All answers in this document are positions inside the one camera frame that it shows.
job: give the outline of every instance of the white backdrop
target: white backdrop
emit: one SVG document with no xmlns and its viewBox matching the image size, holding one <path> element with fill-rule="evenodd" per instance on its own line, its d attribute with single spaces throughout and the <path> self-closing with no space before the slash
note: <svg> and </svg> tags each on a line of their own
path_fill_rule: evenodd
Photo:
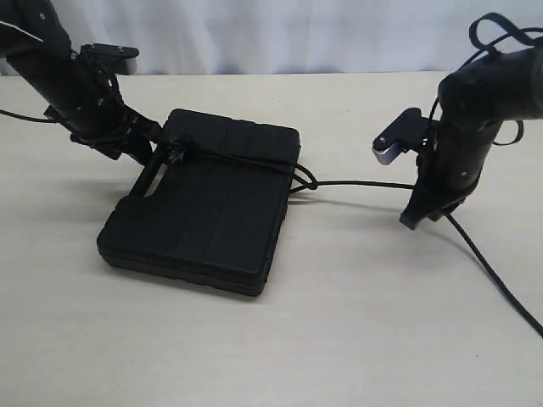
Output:
<svg viewBox="0 0 543 407">
<path fill-rule="evenodd" d="M 77 47 L 138 47 L 140 74 L 449 70 L 472 53 L 469 24 L 489 11 L 543 26 L 541 0 L 52 2 Z M 489 27 L 488 39 L 500 33 Z"/>
</svg>

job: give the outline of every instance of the table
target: table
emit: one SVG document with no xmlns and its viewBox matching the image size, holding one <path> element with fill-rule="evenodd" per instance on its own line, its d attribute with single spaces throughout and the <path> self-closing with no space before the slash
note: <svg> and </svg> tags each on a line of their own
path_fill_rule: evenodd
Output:
<svg viewBox="0 0 543 407">
<path fill-rule="evenodd" d="M 121 78 L 128 104 L 292 126 L 321 180 L 413 182 L 372 139 L 433 101 L 444 73 Z M 0 108 L 40 116 L 20 78 Z M 0 118 L 0 405 L 542 406 L 543 343 L 445 221 L 410 231 L 406 191 L 324 187 L 293 198 L 255 299 L 110 269 L 96 237 L 140 172 L 56 125 Z M 512 137 L 508 125 L 500 138 Z M 494 148 L 457 212 L 543 319 L 543 122 Z"/>
</svg>

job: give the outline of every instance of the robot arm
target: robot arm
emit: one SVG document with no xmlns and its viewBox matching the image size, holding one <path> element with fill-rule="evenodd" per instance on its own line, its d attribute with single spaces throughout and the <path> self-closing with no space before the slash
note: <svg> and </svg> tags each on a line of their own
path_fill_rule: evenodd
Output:
<svg viewBox="0 0 543 407">
<path fill-rule="evenodd" d="M 46 116 L 73 142 L 147 164 L 161 128 L 125 105 L 115 76 L 129 75 L 138 54 L 103 44 L 77 53 L 49 0 L 0 0 L 0 57 L 48 101 Z"/>
<path fill-rule="evenodd" d="M 480 20 L 485 18 L 505 20 L 499 14 Z M 494 49 L 464 65 L 439 84 L 439 121 L 408 109 L 375 140 L 383 164 L 402 151 L 418 153 L 417 183 L 400 218 L 404 225 L 415 229 L 425 218 L 436 221 L 465 201 L 505 121 L 543 119 L 543 44 L 531 45 L 514 53 Z"/>
</svg>

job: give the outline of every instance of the black case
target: black case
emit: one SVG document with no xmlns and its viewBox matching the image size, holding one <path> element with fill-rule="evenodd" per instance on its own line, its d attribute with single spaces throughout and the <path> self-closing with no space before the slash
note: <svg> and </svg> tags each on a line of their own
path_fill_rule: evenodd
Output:
<svg viewBox="0 0 543 407">
<path fill-rule="evenodd" d="M 162 137 L 183 134 L 222 153 L 291 162 L 282 165 L 290 175 L 213 159 L 170 165 L 154 193 L 131 193 L 117 204 L 98 236 L 98 251 L 113 267 L 257 296 L 286 215 L 299 133 L 174 110 Z M 135 189 L 147 189 L 145 178 L 155 173 L 145 168 Z"/>
</svg>

